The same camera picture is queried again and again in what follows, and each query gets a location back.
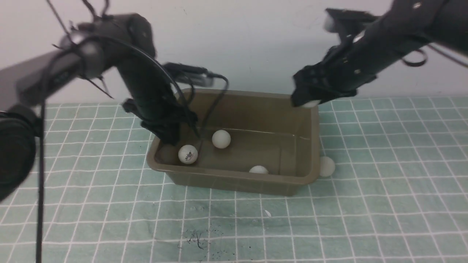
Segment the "green cutting mat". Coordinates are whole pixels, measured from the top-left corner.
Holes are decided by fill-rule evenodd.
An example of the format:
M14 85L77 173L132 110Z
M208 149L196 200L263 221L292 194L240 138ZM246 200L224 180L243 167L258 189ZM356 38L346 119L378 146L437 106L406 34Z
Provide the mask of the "green cutting mat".
M50 105L44 262L468 262L468 97L320 106L330 178L277 197L186 188L116 103ZM37 174L0 203L0 262L33 262Z

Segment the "white wall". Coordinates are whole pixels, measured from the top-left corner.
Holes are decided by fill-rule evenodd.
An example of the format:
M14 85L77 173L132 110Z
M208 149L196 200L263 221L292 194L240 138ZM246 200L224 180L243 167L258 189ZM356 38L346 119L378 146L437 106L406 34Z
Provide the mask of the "white wall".
M52 0L65 21L89 21L80 0ZM92 0L101 10L103 0ZM136 12L151 22L160 62L204 66L224 74L232 89L290 94L292 75L320 61L337 37L322 29L327 7L383 14L391 0L111 0L111 14ZM0 67L52 50L63 35L44 0L0 1ZM428 52L421 68L396 63L360 96L468 93L468 72ZM120 102L128 92L115 70L105 74ZM50 102L102 102L87 82L74 81Z

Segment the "black robotic arm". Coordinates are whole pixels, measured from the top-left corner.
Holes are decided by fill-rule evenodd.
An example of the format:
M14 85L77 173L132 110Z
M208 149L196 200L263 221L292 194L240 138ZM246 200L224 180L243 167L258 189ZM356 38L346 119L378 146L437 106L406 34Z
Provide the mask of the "black robotic arm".
M75 78L94 79L112 67L119 71L132 99L127 112L164 143L175 145L181 123L196 130L197 115L179 93L177 82L208 87L220 75L205 68L156 60L149 22L139 14L106 15L78 24L59 49L0 71L0 201L28 176L43 127L33 108Z
M394 0L380 17L327 9L325 28L337 33L341 44L330 48L321 62L294 75L293 106L355 96L379 72L432 42L468 56L467 10L466 0ZM404 62L421 66L425 61Z

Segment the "brown plastic container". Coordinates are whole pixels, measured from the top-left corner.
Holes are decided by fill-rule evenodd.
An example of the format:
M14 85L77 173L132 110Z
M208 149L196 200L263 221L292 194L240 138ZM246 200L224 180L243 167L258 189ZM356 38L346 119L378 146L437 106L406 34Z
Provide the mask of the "brown plastic container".
M183 92L188 96L190 90ZM197 89L190 109L199 120L218 94L219 90ZM231 144L225 149L217 149L211 142L219 129L231 135ZM228 91L202 137L203 147L191 165L182 164L177 155L183 145L200 146L186 125L175 147L163 145L155 137L146 161L178 185L270 195L292 196L319 176L318 108L293 108L288 95ZM256 165L266 167L270 174L249 173Z

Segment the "black cable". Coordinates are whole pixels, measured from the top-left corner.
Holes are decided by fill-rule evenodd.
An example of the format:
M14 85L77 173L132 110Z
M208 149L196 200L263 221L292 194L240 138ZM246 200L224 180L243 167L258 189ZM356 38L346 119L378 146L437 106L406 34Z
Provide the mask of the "black cable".
M102 9L102 12L101 12L102 18L105 18L107 16L106 13L107 13L107 10L109 9L109 6L110 6L109 0L105 0L104 8Z
M96 21L99 17L96 14L96 11L94 10L94 7L88 2L88 0L82 0L83 4L88 8L89 12L91 13L93 17L93 21Z
M192 78L189 77L187 74L185 74L185 72L183 71L180 71L180 74L182 74L184 77L187 78L187 80L189 81L189 85L190 85L190 97L189 99L187 100L187 104L190 105L190 103L192 103L193 99L195 98L195 87L193 86L193 81L192 81Z
M65 24L63 23L63 21L60 19L60 16L59 14L57 13L57 10L55 10L55 7L54 5L51 3L50 0L45 0L47 2L47 4L49 5L49 7L51 8L52 12L54 13L54 16L57 18L60 26L62 27L63 31L65 32L66 36L68 37L68 40L70 41L71 44L73 44L73 41L72 41L72 37L70 36L70 32L68 32L68 30L66 29L65 27Z
M101 35L99 35L98 38L109 40L111 42L114 42L114 43L117 43L119 45L125 46L125 47L127 47L127 48L129 48L129 49L131 49L133 51L136 51L139 55L141 55L144 58L146 58L147 60L151 61L153 63L153 65L155 65L160 71L162 71L164 73L164 75L172 83L172 85L174 85L175 89L177 90L177 93L179 94L180 100L182 101L182 108L183 108L183 111L185 113L185 116L187 118L187 122L188 122L190 128L193 130L193 132L195 133L195 135L198 138L200 137L200 134L199 134L193 120L190 118L190 110L189 110L189 107L188 107L189 104L187 103L187 99L183 95L182 90L180 89L177 82L171 77L171 75L167 72L167 70L157 60L155 60L152 56L150 56L148 53L144 52L140 48L138 48L138 47L136 47L136 46L134 46L132 44L126 43L124 41L121 41L119 39L116 39L116 38L113 38L113 37L108 37L108 36L101 36Z
M85 78L85 80L89 81L89 83L93 84L94 87L98 88L98 90L102 91L102 93L106 94L107 97L111 98L111 99L114 99L108 92L106 92L105 90L103 90L100 86L98 86L96 83L94 83L92 80L88 79L88 78Z
M41 131L39 136L39 184L38 184L38 198L37 198L37 234L36 234L36 263L42 261L42 236L43 236L43 225L44 225L44 127L45 127L45 105L47 99L47 89L50 82L50 74L55 63L65 55L72 53L72 49L68 49L56 54L49 62L47 67L44 69L41 76Z
M212 77L212 78L222 79L222 80L224 80L226 82L226 84L224 85L224 88L221 90L218 97L216 97L216 99L213 101L213 103L211 104L209 109L206 111L205 118L202 121L202 126L201 126L201 130L200 130L200 134L201 134L202 137L200 138L201 142L200 142L200 146L198 147L198 154L201 153L201 149L202 149L202 146L203 146L203 136L205 135L205 129L206 129L206 125L208 124L208 119L210 118L210 115L213 113L214 108L216 108L218 103L224 97L224 94L226 94L227 90L229 89L229 80L225 76L215 74L215 73L211 73L208 76Z
M468 68L468 64L467 64L467 63L465 63L465 62L463 62L463 61L461 61L461 60L459 60L459 59L457 59L457 58L455 58L455 57L453 57L453 56L451 56L451 55L449 55L449 54L443 52L442 50L436 48L434 45L429 44L429 45L427 45L427 46L428 46L430 49L434 50L436 53L438 53L438 54L444 56L445 58L448 58L449 60L455 62L456 64L459 64L459 65L462 66L462 67Z

